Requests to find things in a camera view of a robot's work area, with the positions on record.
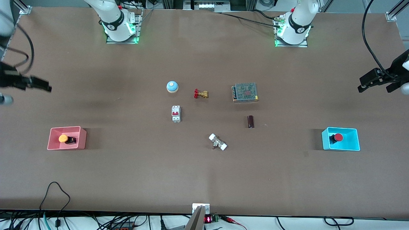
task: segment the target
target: capacitor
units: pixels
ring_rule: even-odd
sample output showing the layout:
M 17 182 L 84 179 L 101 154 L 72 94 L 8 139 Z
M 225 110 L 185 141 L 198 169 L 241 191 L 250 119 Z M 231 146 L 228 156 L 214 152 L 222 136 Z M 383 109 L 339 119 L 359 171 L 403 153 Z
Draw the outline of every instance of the capacitor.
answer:
M 59 141 L 60 143 L 75 144 L 75 143 L 76 143 L 76 138 L 74 138 L 74 137 L 69 137 L 69 136 L 63 134 L 63 135 L 61 135 L 61 136 L 58 138 L 58 141 Z
M 247 124 L 249 129 L 254 128 L 254 118 L 252 115 L 247 116 Z
M 330 136 L 331 144 L 335 144 L 338 141 L 342 141 L 343 139 L 344 139 L 344 137 L 340 133 L 337 133 L 337 134 L 334 134 L 334 135 Z

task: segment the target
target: red wire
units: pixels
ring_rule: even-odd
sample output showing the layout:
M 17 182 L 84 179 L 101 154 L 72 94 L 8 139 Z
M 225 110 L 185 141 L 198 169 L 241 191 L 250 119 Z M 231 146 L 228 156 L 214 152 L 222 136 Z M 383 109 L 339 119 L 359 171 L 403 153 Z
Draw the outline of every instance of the red wire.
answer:
M 240 226 L 242 226 L 245 230 L 247 230 L 247 228 L 246 228 L 245 226 L 243 226 L 242 224 L 239 224 L 239 223 L 237 223 L 237 222 L 234 222 L 234 224 L 240 225 Z

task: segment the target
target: robotic arm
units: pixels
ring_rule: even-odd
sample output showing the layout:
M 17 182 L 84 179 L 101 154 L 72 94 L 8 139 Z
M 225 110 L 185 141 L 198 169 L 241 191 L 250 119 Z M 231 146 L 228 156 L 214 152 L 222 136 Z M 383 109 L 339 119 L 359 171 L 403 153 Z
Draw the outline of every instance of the robotic arm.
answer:
M 136 33 L 135 13 L 119 9 L 115 0 L 84 0 L 97 12 L 105 33 L 114 41 L 121 42 Z
M 42 80 L 35 76 L 22 76 L 15 67 L 0 62 L 0 87 L 15 87 L 21 90 L 29 88 L 38 88 L 51 92 L 51 86 L 48 81 Z M 11 105 L 13 98 L 10 95 L 3 95 L 0 93 L 0 105 Z
M 0 0 L 0 9 L 9 17 L 13 18 L 11 14 L 11 1 Z M 14 23 L 5 17 L 0 16 L 0 36 L 9 37 L 13 33 Z
M 409 95 L 409 50 L 397 57 L 386 71 L 388 74 L 375 68 L 359 78 L 361 85 L 358 86 L 358 91 L 364 92 L 372 86 L 389 84 L 386 87 L 387 92 L 400 88 L 403 94 Z
M 291 45 L 303 42 L 311 29 L 311 22 L 319 10 L 317 0 L 297 0 L 297 6 L 290 12 L 280 15 L 283 21 L 277 36 Z

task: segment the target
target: brown cylinder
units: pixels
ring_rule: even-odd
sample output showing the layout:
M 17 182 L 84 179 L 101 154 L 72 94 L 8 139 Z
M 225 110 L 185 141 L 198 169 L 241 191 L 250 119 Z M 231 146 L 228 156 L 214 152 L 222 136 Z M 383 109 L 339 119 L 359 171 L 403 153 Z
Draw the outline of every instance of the brown cylinder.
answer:
M 252 115 L 247 116 L 247 124 L 248 124 L 249 129 L 254 128 L 254 118 Z

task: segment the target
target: red emergency stop button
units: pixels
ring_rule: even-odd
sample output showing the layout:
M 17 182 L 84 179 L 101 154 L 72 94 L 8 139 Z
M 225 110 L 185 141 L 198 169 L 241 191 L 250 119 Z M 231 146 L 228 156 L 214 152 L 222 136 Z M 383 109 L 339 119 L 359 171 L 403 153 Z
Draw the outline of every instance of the red emergency stop button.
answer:
M 344 137 L 342 136 L 342 134 L 337 133 L 337 134 L 334 135 L 334 139 L 336 141 L 342 141 L 344 139 Z

